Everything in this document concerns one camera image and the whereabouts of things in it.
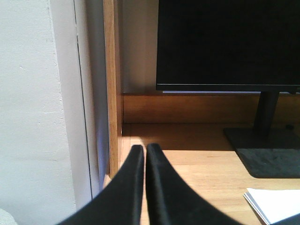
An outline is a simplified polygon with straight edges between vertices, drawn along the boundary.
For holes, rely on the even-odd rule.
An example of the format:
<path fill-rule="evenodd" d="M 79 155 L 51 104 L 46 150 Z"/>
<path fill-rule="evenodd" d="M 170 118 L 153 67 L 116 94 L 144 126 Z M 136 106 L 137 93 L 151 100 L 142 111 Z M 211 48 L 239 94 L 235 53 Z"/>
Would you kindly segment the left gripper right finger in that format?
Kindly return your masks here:
<path fill-rule="evenodd" d="M 200 197 L 175 171 L 157 143 L 147 145 L 146 198 L 151 225 L 237 225 Z"/>

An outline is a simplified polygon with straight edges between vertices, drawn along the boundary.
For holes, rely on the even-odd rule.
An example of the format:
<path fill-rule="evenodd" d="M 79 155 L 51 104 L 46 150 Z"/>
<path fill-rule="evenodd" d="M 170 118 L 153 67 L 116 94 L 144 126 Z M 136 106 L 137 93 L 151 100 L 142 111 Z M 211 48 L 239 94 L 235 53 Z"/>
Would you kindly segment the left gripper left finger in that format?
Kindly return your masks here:
<path fill-rule="evenodd" d="M 133 145 L 110 183 L 61 225 L 138 225 L 143 199 L 144 153 Z"/>

